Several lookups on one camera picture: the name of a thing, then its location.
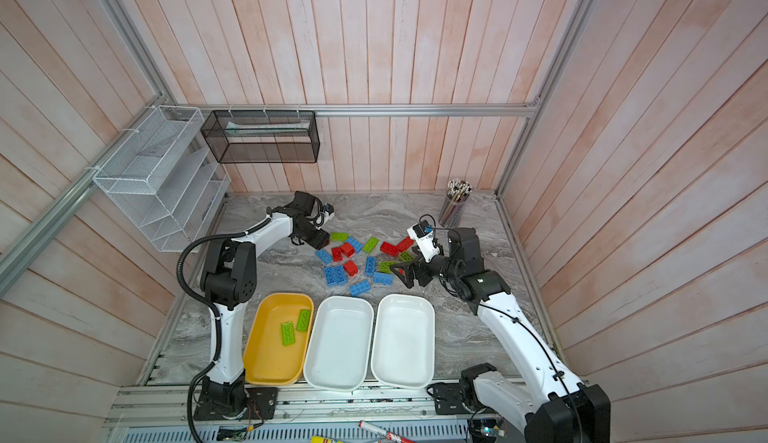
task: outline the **bundle of pencils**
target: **bundle of pencils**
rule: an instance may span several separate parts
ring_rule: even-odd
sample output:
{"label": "bundle of pencils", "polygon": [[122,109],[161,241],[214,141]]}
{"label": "bundle of pencils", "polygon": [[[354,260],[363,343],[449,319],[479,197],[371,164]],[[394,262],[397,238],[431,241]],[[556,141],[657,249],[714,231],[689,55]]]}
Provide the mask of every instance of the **bundle of pencils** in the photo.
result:
{"label": "bundle of pencils", "polygon": [[458,225],[464,202],[471,192],[472,186],[463,179],[454,178],[448,182],[446,201],[438,219],[443,228],[455,228]]}

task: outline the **plastic tray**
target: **plastic tray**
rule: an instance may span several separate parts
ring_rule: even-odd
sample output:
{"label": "plastic tray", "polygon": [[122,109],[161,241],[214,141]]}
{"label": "plastic tray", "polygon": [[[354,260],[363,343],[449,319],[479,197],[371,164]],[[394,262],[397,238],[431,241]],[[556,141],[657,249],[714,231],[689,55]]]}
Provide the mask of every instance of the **plastic tray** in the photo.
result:
{"label": "plastic tray", "polygon": [[426,387],[435,374],[435,309],[412,295],[387,295],[379,303],[371,371],[385,385]]}
{"label": "plastic tray", "polygon": [[262,300],[243,354],[246,381],[252,385],[283,386],[299,379],[312,332],[312,315],[305,333],[294,331],[296,342],[292,345],[283,346],[280,324],[293,322],[295,328],[303,309],[313,313],[315,304],[301,293],[274,293]]}
{"label": "plastic tray", "polygon": [[373,307],[364,299],[330,296],[317,308],[304,379],[315,388],[352,391],[366,379]]}

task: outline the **yellow tray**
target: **yellow tray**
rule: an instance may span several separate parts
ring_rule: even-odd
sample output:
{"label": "yellow tray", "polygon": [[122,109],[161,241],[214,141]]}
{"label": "yellow tray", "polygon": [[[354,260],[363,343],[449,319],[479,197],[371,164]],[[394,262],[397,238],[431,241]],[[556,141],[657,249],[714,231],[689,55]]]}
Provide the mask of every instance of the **yellow tray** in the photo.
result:
{"label": "yellow tray", "polygon": [[[299,311],[310,310],[310,327],[297,332]],[[315,304],[301,293],[274,293],[259,304],[245,345],[245,380],[252,385],[283,386],[299,379],[310,342]],[[293,322],[296,342],[283,346],[280,324]]]}

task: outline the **toy building block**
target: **toy building block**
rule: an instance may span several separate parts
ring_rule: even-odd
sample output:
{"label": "toy building block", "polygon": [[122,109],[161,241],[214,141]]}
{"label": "toy building block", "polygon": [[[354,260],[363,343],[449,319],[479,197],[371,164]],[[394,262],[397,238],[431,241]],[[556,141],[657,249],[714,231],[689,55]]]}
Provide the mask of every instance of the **toy building block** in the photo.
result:
{"label": "toy building block", "polygon": [[398,251],[406,251],[413,245],[414,241],[410,237],[405,237],[400,243],[397,244]]}
{"label": "toy building block", "polygon": [[376,257],[369,256],[366,258],[366,276],[373,276],[373,272],[376,271]]}
{"label": "toy building block", "polygon": [[413,261],[413,255],[411,253],[408,253],[407,251],[400,253],[400,256],[398,256],[397,258],[404,263]]}
{"label": "toy building block", "polygon": [[364,251],[366,253],[370,253],[376,247],[376,244],[378,242],[379,242],[378,238],[370,238],[368,240],[368,243],[366,243],[365,246],[362,247],[362,251]]}
{"label": "toy building block", "polygon": [[333,257],[324,249],[318,249],[315,251],[315,254],[322,260],[322,264],[324,265],[329,265],[333,262]]}
{"label": "toy building block", "polygon": [[389,269],[389,266],[394,265],[397,263],[397,261],[382,261],[379,263],[379,272],[380,273],[391,273],[392,270]]}
{"label": "toy building block", "polygon": [[386,253],[389,256],[397,256],[397,254],[400,253],[397,250],[397,246],[392,245],[391,243],[387,243],[386,241],[382,243],[381,250],[382,253]]}
{"label": "toy building block", "polygon": [[350,292],[352,293],[352,296],[357,296],[360,293],[365,293],[369,291],[371,291],[371,285],[365,280],[350,286]]}
{"label": "toy building block", "polygon": [[349,243],[344,243],[343,245],[341,245],[339,247],[339,250],[347,258],[355,254],[355,249]]}
{"label": "toy building block", "polygon": [[346,285],[346,272],[341,265],[333,266],[333,284]]}
{"label": "toy building block", "polygon": [[333,267],[323,268],[322,271],[326,274],[326,283],[329,286],[336,284],[336,273],[333,271]]}
{"label": "toy building block", "polygon": [[353,261],[344,263],[344,271],[347,275],[354,276],[357,274],[357,265]]}
{"label": "toy building block", "polygon": [[346,242],[352,245],[352,247],[355,249],[355,253],[360,253],[360,250],[362,249],[362,243],[360,243],[353,237],[347,238]]}
{"label": "toy building block", "polygon": [[373,282],[379,283],[380,285],[391,285],[393,278],[395,278],[395,275],[392,275],[391,273],[389,273],[389,275],[379,272],[373,273]]}
{"label": "toy building block", "polygon": [[283,346],[292,345],[296,342],[296,337],[293,335],[293,322],[280,324],[280,333],[283,335]]}
{"label": "toy building block", "polygon": [[299,312],[299,321],[296,322],[296,331],[306,333],[306,330],[310,329],[310,319],[312,318],[312,312],[308,309],[303,309]]}

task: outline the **white tray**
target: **white tray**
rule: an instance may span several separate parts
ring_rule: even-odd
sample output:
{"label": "white tray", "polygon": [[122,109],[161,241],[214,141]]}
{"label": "white tray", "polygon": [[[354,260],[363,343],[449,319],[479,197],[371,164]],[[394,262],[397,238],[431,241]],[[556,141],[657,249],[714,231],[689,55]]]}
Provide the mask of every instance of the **white tray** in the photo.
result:
{"label": "white tray", "polygon": [[304,379],[315,388],[352,391],[366,379],[373,307],[364,299],[330,296],[317,309]]}
{"label": "white tray", "polygon": [[435,374],[435,309],[419,296],[388,295],[379,303],[371,371],[385,385],[426,387]]}

